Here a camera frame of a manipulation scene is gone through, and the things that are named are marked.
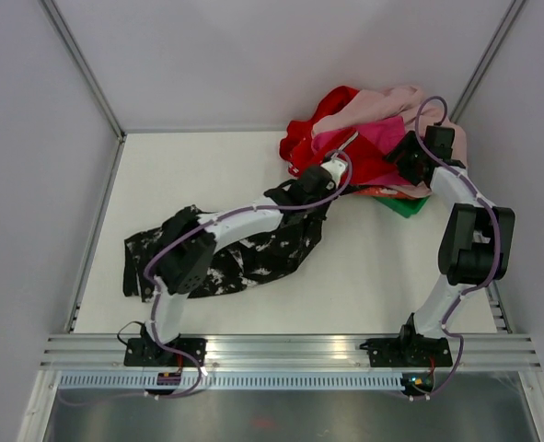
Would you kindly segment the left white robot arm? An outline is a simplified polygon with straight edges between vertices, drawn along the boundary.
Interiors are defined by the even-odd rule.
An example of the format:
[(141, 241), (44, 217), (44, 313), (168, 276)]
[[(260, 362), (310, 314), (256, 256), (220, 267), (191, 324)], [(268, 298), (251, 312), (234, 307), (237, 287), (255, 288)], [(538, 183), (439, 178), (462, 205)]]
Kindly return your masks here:
[(158, 252), (143, 276), (156, 296), (145, 323), (149, 340), (145, 355), (159, 366), (177, 355), (176, 339), (184, 305), (191, 291), (205, 279), (215, 254), (242, 239), (293, 225), (329, 204), (343, 193), (353, 175), (349, 157), (334, 151), (285, 188), (270, 189), (251, 204), (237, 209), (196, 214), (178, 212), (166, 227)]

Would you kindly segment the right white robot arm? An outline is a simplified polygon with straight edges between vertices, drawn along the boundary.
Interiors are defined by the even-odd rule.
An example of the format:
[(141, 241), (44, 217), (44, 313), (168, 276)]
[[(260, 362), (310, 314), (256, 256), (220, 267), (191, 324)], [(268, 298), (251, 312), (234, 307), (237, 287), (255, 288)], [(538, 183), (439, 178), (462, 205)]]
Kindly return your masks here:
[(425, 184), (449, 206), (449, 218), (437, 254), (440, 276), (422, 306), (401, 327), (398, 357), (419, 364), (430, 345), (452, 337), (451, 321), (476, 292), (506, 274), (515, 228), (515, 212), (500, 207), (478, 190), (464, 164), (451, 157), (454, 130), (430, 125), (426, 145), (408, 132), (385, 156), (399, 175), (412, 184)]

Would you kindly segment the red trousers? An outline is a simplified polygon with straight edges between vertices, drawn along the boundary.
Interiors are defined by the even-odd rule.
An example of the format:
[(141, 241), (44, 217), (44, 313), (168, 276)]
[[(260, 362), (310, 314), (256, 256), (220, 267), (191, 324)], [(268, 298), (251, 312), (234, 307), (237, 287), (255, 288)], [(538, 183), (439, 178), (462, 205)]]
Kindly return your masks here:
[[(288, 124), (286, 137), (280, 142), (279, 155), (289, 163), (288, 171), (291, 174), (299, 176), (303, 170), (320, 163), (325, 158), (327, 153), (322, 157), (312, 151), (312, 126), (321, 118), (342, 110), (359, 91), (361, 90), (352, 87), (336, 87), (320, 101), (312, 117), (305, 121), (291, 121)], [(354, 138), (355, 135), (346, 143), (349, 144)], [(393, 187), (403, 183), (404, 179), (398, 174), (396, 167), (387, 163), (384, 157), (381, 161), (375, 159), (353, 163), (351, 180), (353, 186)]]

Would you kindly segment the black white-splattered trousers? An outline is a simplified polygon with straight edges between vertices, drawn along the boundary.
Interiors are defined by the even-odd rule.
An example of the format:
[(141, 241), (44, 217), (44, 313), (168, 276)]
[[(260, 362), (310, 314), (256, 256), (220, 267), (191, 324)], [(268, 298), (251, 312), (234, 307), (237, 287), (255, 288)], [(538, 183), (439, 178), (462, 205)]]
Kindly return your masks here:
[[(206, 214), (195, 205), (179, 212), (188, 208), (196, 214)], [(158, 252), (164, 229), (173, 225), (176, 214), (160, 227), (138, 232), (124, 241), (122, 292), (126, 297), (140, 297), (144, 302), (152, 299), (154, 286), (143, 272)], [(320, 243), (324, 221), (305, 219), (274, 232), (242, 239), (218, 251), (205, 279), (189, 297), (231, 295), (294, 273)]]

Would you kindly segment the light pink trousers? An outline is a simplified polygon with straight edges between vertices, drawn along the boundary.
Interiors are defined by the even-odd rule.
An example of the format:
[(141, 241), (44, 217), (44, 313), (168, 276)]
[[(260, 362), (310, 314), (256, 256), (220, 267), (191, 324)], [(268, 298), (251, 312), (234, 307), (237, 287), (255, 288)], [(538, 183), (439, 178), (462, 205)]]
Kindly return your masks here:
[[(415, 129), (415, 119), (420, 106), (427, 100), (426, 93), (418, 86), (405, 85), (383, 88), (380, 90), (362, 89), (345, 105), (342, 110), (325, 116), (316, 122), (311, 129), (313, 138), (336, 130), (355, 126), (361, 123), (379, 122), (390, 117), (400, 117), (403, 121), (404, 132)], [(444, 127), (455, 131), (452, 144), (452, 158), (468, 164), (468, 143), (465, 131), (444, 116), (441, 106), (433, 102), (427, 104), (421, 111), (419, 132), (424, 136), (428, 125), (442, 122)]]

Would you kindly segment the magenta pink trousers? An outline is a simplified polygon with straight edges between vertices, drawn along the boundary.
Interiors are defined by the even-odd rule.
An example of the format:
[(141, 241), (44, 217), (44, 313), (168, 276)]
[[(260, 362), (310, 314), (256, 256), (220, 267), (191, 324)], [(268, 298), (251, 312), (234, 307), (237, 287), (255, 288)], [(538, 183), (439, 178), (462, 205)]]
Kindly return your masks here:
[(354, 135), (355, 138), (344, 148), (353, 163), (375, 159), (381, 161), (404, 137), (404, 121), (400, 116), (395, 116), (317, 134), (312, 141), (312, 151), (324, 157)]

